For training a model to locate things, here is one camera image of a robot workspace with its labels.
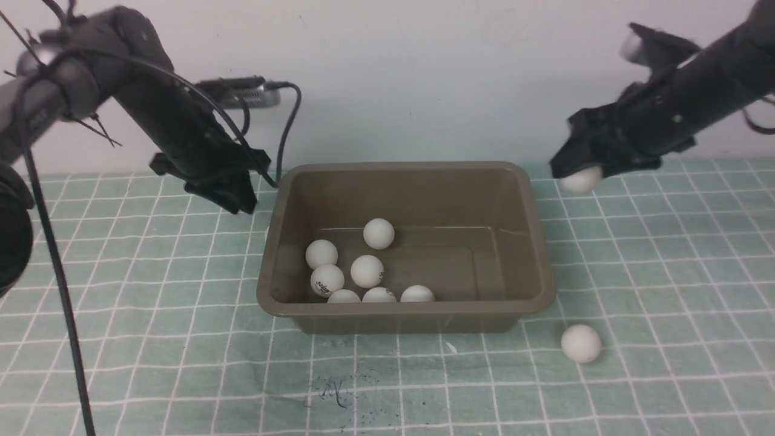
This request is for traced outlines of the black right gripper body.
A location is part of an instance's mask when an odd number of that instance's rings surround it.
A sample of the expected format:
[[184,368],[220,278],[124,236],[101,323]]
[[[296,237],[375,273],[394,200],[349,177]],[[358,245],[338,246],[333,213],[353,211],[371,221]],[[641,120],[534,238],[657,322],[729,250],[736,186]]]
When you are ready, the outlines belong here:
[[582,108],[567,120],[570,135],[566,142],[587,142],[590,145],[590,166],[601,167],[604,179],[661,168],[662,158],[636,151],[623,135],[618,121],[614,103]]

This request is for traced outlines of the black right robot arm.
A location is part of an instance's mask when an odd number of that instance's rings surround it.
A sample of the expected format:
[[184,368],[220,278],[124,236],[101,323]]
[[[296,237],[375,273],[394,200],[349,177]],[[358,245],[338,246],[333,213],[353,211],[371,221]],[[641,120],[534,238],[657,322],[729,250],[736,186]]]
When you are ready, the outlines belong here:
[[695,135],[773,94],[774,3],[706,47],[639,23],[622,57],[650,69],[608,105],[568,119],[570,136],[550,160],[554,179],[598,167],[603,177],[656,170],[695,146]]

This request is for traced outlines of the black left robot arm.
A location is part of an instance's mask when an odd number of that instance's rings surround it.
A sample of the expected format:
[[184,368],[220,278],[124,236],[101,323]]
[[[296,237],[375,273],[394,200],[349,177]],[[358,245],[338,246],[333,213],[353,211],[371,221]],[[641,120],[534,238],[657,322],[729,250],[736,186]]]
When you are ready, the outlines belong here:
[[28,42],[16,77],[2,85],[3,294],[24,273],[35,239],[36,202],[13,165],[58,121],[83,121],[116,100],[158,147],[150,162],[158,176],[177,177],[187,193],[232,214],[254,212],[249,172],[266,174],[271,163],[247,145],[243,129],[228,133],[215,117],[226,108],[248,111],[240,94],[262,89],[262,77],[186,83],[136,9],[116,6],[61,22]]

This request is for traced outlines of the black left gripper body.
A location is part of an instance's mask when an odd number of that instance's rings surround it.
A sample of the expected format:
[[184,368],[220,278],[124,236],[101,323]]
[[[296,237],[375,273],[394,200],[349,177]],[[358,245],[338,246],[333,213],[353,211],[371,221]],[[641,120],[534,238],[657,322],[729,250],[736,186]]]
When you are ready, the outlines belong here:
[[197,195],[218,196],[222,182],[251,182],[250,171],[268,170],[271,158],[266,151],[244,147],[238,142],[193,148],[182,156],[157,153],[150,168],[158,176],[174,176],[185,182],[186,190]]

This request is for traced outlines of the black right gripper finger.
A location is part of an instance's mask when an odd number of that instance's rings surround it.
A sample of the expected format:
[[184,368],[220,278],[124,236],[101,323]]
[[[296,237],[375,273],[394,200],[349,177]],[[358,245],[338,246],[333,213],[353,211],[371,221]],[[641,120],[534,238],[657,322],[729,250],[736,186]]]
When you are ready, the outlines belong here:
[[592,149],[587,142],[565,142],[550,160],[554,179],[565,179],[592,165]]

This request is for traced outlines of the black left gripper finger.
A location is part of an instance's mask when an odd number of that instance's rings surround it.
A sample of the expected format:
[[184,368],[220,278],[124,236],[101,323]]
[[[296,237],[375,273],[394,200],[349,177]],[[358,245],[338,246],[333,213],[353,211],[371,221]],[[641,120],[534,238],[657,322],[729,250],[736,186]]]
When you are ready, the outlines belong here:
[[219,205],[232,214],[253,214],[257,197],[251,182],[222,182],[218,187]]

